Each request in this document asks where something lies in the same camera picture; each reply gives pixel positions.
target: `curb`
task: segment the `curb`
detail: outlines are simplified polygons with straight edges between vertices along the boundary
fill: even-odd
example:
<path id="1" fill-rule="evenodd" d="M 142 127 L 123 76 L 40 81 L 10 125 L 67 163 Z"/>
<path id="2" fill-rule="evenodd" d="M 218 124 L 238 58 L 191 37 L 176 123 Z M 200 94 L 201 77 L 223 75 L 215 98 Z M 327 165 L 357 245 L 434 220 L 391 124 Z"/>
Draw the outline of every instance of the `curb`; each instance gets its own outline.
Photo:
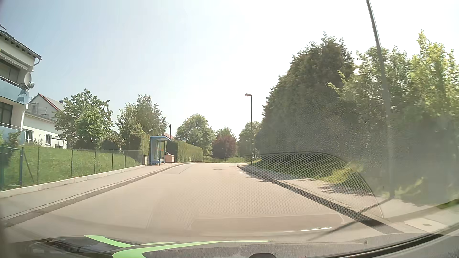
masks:
<path id="1" fill-rule="evenodd" d="M 317 202 L 321 205 L 324 205 L 344 216 L 348 216 L 368 227 L 371 227 L 383 234 L 392 234 L 392 233 L 408 233 L 408 232 L 413 232 L 411 228 L 407 228 L 401 225 L 394 224 L 388 220 L 385 220 L 383 218 L 371 215 L 371 214 L 363 214 L 358 211 L 354 211 L 350 209 L 350 207 L 343 206 L 342 203 L 338 203 L 333 199 L 327 198 L 325 196 L 318 196 L 314 193 L 311 193 L 310 191 L 307 191 L 307 189 L 304 189 L 302 187 L 299 187 L 297 185 L 293 185 L 287 182 L 284 182 L 283 180 L 277 180 L 272 177 L 266 176 L 265 174 L 262 173 L 256 173 L 254 171 L 250 171 L 247 169 L 248 166 L 241 166 L 237 165 L 238 168 L 253 174 L 255 176 L 261 177 L 265 180 L 268 180 L 276 185 L 279 185 L 281 187 L 284 187 L 294 193 L 297 193 L 299 195 L 302 195 L 314 202 Z"/>
<path id="2" fill-rule="evenodd" d="M 69 197 L 69 198 L 66 198 L 66 199 L 62 199 L 62 200 L 59 200 L 59 201 L 56 201 L 56 202 L 52 202 L 52 203 L 49 203 L 49 204 L 46 204 L 46 205 L 43 205 L 43 206 L 40 206 L 40 207 L 32 208 L 30 210 L 23 211 L 21 213 L 16 213 L 14 215 L 11 215 L 11 216 L 3 218 L 1 220 L 1 222 L 2 222 L 3 226 L 6 227 L 6 228 L 12 227 L 12 226 L 14 226 L 16 224 L 25 222 L 27 220 L 36 218 L 36 217 L 38 217 L 40 215 L 43 215 L 43 214 L 46 214 L 46 213 L 49 213 L 49 212 L 52 212 L 52 211 L 55 211 L 55 210 L 60 209 L 62 207 L 74 204 L 76 202 L 80 202 L 80 201 L 86 200 L 86 199 L 88 199 L 90 197 L 93 197 L 93 196 L 108 192 L 110 190 L 119 188 L 121 186 L 125 186 L 125 185 L 128 185 L 130 183 L 134 183 L 136 181 L 139 181 L 141 179 L 147 178 L 149 176 L 152 176 L 154 174 L 160 173 L 162 171 L 168 170 L 170 168 L 175 168 L 175 167 L 180 166 L 180 165 L 193 164 L 193 163 L 202 163 L 202 162 L 179 163 L 179 164 L 167 167 L 167 168 L 159 169 L 159 170 L 156 170 L 156 171 L 153 171 L 153 172 L 150 172 L 150 173 L 147 173 L 147 174 L 143 174 L 143 175 L 140 175 L 140 176 L 137 176 L 137 177 L 134 177 L 134 178 L 130 178 L 130 179 L 127 179 L 127 180 L 124 180 L 124 181 L 121 181 L 121 182 L 117 182 L 117 183 L 114 183 L 114 184 L 111 184 L 111 185 L 106 185 L 106 186 L 103 186 L 103 187 L 100 187 L 100 188 L 97 188 L 97 189 L 94 189 L 94 190 L 90 190 L 90 191 L 87 191 L 87 192 L 84 192 L 84 193 L 81 193 L 81 194 L 77 194 L 77 195 L 74 195 L 72 197 Z"/>
<path id="3" fill-rule="evenodd" d="M 16 195 L 20 195 L 20 194 L 24 194 L 24 193 L 40 191 L 40 190 L 44 190 L 44 189 L 49 189 L 49 188 L 61 186 L 61 185 L 69 185 L 69 184 L 73 184 L 73 183 L 87 181 L 87 180 L 90 180 L 90 179 L 96 179 L 96 178 L 100 178 L 100 177 L 104 177 L 104 176 L 109 176 L 109 175 L 112 175 L 112 174 L 118 174 L 118 173 L 122 173 L 122 172 L 127 172 L 127 171 L 131 171 L 131 170 L 134 170 L 134 169 L 142 168 L 142 167 L 145 167 L 145 165 L 138 165 L 138 166 L 130 167 L 130 168 L 121 168 L 121 169 L 111 170 L 111 171 L 102 172 L 102 173 L 98 173 L 98 174 L 79 176 L 79 177 L 74 177 L 74 178 L 69 178 L 69 179 L 62 179 L 62 180 L 59 180 L 59 181 L 54 181 L 54 182 L 49 182 L 49 183 L 43 183 L 43 184 L 39 184 L 39 185 L 30 185 L 30 186 L 10 189 L 10 190 L 6 190 L 6 191 L 1 191 L 0 192 L 0 198 L 7 198 L 7 197 L 16 196 Z"/>

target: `green hedge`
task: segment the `green hedge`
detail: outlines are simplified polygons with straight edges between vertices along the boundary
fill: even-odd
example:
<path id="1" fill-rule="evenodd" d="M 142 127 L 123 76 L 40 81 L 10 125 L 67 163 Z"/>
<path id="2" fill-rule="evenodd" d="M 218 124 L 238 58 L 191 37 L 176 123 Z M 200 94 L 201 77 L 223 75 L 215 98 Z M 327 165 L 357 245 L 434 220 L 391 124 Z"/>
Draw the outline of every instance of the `green hedge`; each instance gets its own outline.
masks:
<path id="1" fill-rule="evenodd" d="M 129 136 L 129 144 L 125 146 L 127 150 L 141 151 L 148 155 L 150 149 L 150 135 L 146 133 L 136 133 Z"/>
<path id="2" fill-rule="evenodd" d="M 184 141 L 172 140 L 166 145 L 166 151 L 175 156 L 175 162 L 202 161 L 202 148 Z"/>

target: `asphalt road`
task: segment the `asphalt road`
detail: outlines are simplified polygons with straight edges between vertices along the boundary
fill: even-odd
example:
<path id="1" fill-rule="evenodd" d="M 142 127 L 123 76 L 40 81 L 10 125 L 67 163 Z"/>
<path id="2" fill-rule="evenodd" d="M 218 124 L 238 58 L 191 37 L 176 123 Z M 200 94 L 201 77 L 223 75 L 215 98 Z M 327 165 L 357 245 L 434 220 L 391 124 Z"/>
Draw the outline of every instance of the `asphalt road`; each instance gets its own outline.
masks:
<path id="1" fill-rule="evenodd" d="M 194 163 L 6 229 L 9 241 L 103 235 L 152 241 L 348 241 L 381 235 L 236 164 Z"/>

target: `concrete curb edge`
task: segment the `concrete curb edge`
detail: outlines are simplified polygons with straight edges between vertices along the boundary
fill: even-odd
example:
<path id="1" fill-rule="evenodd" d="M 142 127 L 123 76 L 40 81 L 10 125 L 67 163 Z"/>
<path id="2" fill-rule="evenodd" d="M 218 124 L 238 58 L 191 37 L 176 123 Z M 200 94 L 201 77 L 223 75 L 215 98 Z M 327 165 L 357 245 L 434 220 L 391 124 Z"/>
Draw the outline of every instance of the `concrete curb edge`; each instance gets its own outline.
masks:
<path id="1" fill-rule="evenodd" d="M 76 202 L 80 202 L 80 201 L 86 200 L 86 199 L 88 199 L 90 197 L 93 197 L 93 196 L 108 192 L 110 190 L 119 188 L 121 186 L 125 186 L 125 185 L 128 185 L 130 183 L 134 183 L 136 181 L 139 181 L 141 179 L 147 178 L 149 176 L 152 176 L 154 174 L 160 173 L 162 171 L 168 170 L 170 168 L 175 168 L 175 167 L 180 166 L 180 165 L 193 164 L 193 163 L 202 163 L 202 162 L 179 163 L 179 164 L 167 167 L 167 168 L 163 168 L 163 169 L 156 170 L 156 171 L 153 171 L 153 172 L 150 172 L 150 173 L 146 173 L 146 174 L 143 174 L 143 175 L 140 175 L 140 176 L 137 176 L 137 177 L 133 177 L 133 178 L 121 181 L 121 182 L 113 183 L 111 185 L 106 185 L 106 186 L 103 186 L 103 187 L 100 187 L 100 188 L 97 188 L 97 189 L 94 189 L 94 190 L 90 190 L 90 191 L 87 191 L 87 192 L 84 192 L 84 193 L 81 193 L 81 194 L 77 194 L 77 195 L 74 195 L 72 197 L 65 198 L 65 199 L 62 199 L 62 200 L 59 200 L 59 201 L 56 201 L 56 202 L 52 202 L 52 203 L 49 203 L 49 204 L 46 204 L 46 205 L 43 205 L 43 206 L 40 206 L 40 207 L 29 209 L 27 211 L 16 213 L 14 215 L 10 215 L 8 217 L 5 217 L 5 218 L 1 219 L 1 222 L 2 222 L 4 227 L 6 227 L 6 228 L 7 227 L 11 227 L 11 226 L 14 226 L 16 224 L 25 222 L 27 220 L 36 218 L 36 217 L 38 217 L 40 215 L 55 211 L 55 210 L 60 209 L 62 207 L 74 204 Z"/>

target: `bus shelter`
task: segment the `bus shelter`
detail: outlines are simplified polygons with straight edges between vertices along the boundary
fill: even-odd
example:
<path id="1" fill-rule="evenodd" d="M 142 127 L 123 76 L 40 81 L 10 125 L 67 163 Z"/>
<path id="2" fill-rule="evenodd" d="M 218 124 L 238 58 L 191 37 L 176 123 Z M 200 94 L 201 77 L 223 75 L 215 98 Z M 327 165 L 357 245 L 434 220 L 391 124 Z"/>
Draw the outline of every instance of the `bus shelter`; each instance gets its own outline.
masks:
<path id="1" fill-rule="evenodd" d="M 150 165 L 165 163 L 166 141 L 171 140 L 164 135 L 150 136 Z"/>

